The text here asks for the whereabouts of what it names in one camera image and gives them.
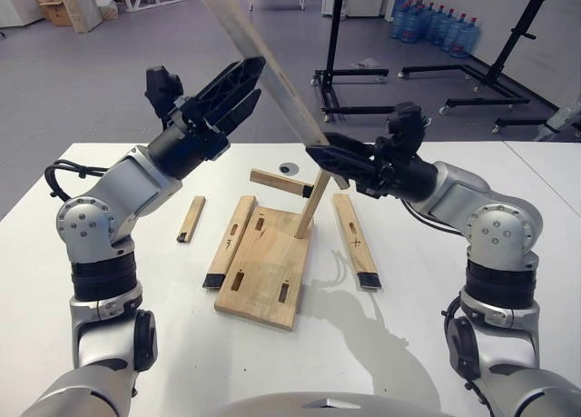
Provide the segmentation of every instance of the gray floor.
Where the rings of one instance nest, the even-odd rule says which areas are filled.
[[[248,0],[241,2],[248,6]],[[312,71],[324,67],[330,33],[330,19],[320,16],[320,1],[308,0],[304,12],[298,10],[296,0],[253,2],[252,22],[320,120],[320,99],[310,86]],[[535,129],[526,126],[490,133],[494,120],[509,114],[506,107],[457,108],[445,117],[436,114],[446,97],[471,97],[471,85],[455,73],[397,79],[403,65],[446,63],[449,58],[430,45],[390,40],[388,30],[383,19],[341,23],[337,68],[373,57],[380,67],[391,69],[385,84],[366,84],[369,79],[358,78],[337,85],[344,104],[414,101],[434,115],[427,137],[432,141],[534,137]],[[165,65],[180,75],[187,94],[195,94],[225,65],[240,59],[200,0],[120,14],[118,20],[104,22],[86,35],[47,22],[6,34],[0,40],[0,218],[71,143],[145,143],[161,131],[143,96],[148,66]],[[549,113],[538,102],[513,111],[525,116]],[[384,123],[382,115],[359,115],[321,125],[372,140],[383,133]],[[235,143],[296,141],[267,94],[231,139]],[[575,137],[566,132],[559,139]]]

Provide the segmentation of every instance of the wooden plank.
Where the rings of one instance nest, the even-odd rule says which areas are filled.
[[[319,124],[302,102],[299,93],[252,26],[248,13],[241,10],[236,0],[202,0],[244,58],[263,56],[266,65],[261,83],[271,94],[290,127],[305,144],[329,144]]]
[[[310,197],[313,188],[311,184],[306,184],[277,174],[270,174],[258,169],[251,170],[251,181],[256,184],[278,188],[284,192],[298,194],[302,197]]]
[[[258,206],[214,307],[291,330],[310,244],[294,237],[300,215]]]
[[[319,205],[320,198],[323,196],[323,193],[325,193],[325,188],[327,188],[329,179],[330,174],[328,172],[325,172],[324,170],[319,171],[309,200],[305,204],[305,207],[302,210],[302,214],[300,215],[297,231],[294,235],[295,237],[304,238],[306,236],[309,223],[312,220],[312,216],[315,214],[317,205]]]
[[[204,288],[219,289],[222,286],[256,204],[254,196],[242,196],[238,201],[212,264],[210,264],[208,274],[206,274],[206,279],[203,282]]]
[[[193,198],[190,209],[185,215],[185,219],[183,219],[182,229],[178,232],[178,243],[189,243],[192,240],[193,232],[196,229],[196,224],[198,224],[198,219],[200,219],[200,214],[205,203],[206,198],[203,196]]]
[[[343,241],[349,251],[361,288],[380,288],[378,269],[373,262],[371,251],[363,231],[361,231],[349,196],[347,194],[334,194],[333,203],[339,217]]]

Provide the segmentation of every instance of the round hole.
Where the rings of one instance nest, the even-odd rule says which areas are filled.
[[[282,163],[279,165],[279,171],[287,176],[293,176],[299,172],[299,167],[295,163]]]

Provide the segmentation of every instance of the wooden board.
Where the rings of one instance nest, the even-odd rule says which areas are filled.
[[[361,287],[380,287],[378,269],[371,257],[371,251],[361,231],[361,226],[349,196],[347,194],[334,194],[333,203],[339,217],[342,238],[349,250]]]
[[[327,188],[329,179],[330,174],[328,172],[319,170],[319,174],[317,175],[317,180],[315,181],[312,193],[310,194],[309,200],[307,200],[307,203],[302,210],[302,214],[300,215],[297,231],[294,234],[295,237],[304,238],[305,236],[308,236],[307,229],[309,227],[310,221],[312,220],[312,216],[315,214],[315,210],[319,205],[320,199],[323,197],[323,193],[325,193],[325,188]]]
[[[311,184],[306,184],[277,174],[270,174],[258,169],[251,170],[251,182],[268,185],[269,187],[278,188],[279,190],[288,193],[298,194],[302,197],[310,197],[313,187]]]
[[[214,307],[291,330],[310,244],[295,238],[300,215],[258,206]]]
[[[190,209],[185,215],[185,219],[183,219],[182,228],[178,232],[178,243],[189,243],[192,240],[193,232],[196,229],[196,224],[198,224],[205,203],[206,198],[203,196],[196,196],[193,198]]]
[[[212,264],[210,264],[210,269],[203,283],[204,288],[218,289],[222,286],[256,204],[254,196],[242,196],[238,201]]]

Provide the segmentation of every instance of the water bottle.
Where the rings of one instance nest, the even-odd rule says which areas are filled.
[[[442,42],[442,46],[440,47],[442,51],[444,52],[449,51],[450,45],[456,39],[456,36],[460,32],[460,29],[467,25],[464,22],[465,17],[466,13],[462,13],[458,21],[454,22],[452,25],[449,26],[448,32],[446,33],[446,37],[444,37],[444,42]]]
[[[432,40],[436,33],[436,29],[438,28],[439,20],[444,17],[444,5],[439,6],[439,10],[437,13],[434,13],[429,17],[428,20],[428,29],[426,30],[426,40]]]
[[[406,24],[409,11],[409,2],[404,4],[398,11],[396,11],[393,17],[393,22],[391,23],[391,31],[389,32],[389,37],[391,38],[401,38],[403,34],[403,27]]]
[[[469,56],[479,35],[480,30],[476,26],[476,17],[472,17],[470,25],[460,29],[456,39],[450,45],[450,56],[454,58],[466,58]]]
[[[421,5],[419,10],[410,12],[406,23],[403,25],[403,33],[400,40],[404,43],[417,43],[419,41],[419,32],[421,31],[421,14],[424,5]]]
[[[448,11],[448,15],[442,17],[439,20],[436,33],[432,40],[430,40],[431,43],[436,46],[442,46],[442,43],[444,43],[444,38],[446,38],[446,34],[448,33],[448,28],[453,23],[454,23],[454,8],[450,8],[450,11]]]
[[[434,15],[434,13],[435,13],[434,12],[434,3],[430,2],[428,9],[424,10],[424,12],[421,15],[421,28],[419,30],[419,38],[426,37],[426,32],[428,31],[429,19],[431,18],[431,16]]]

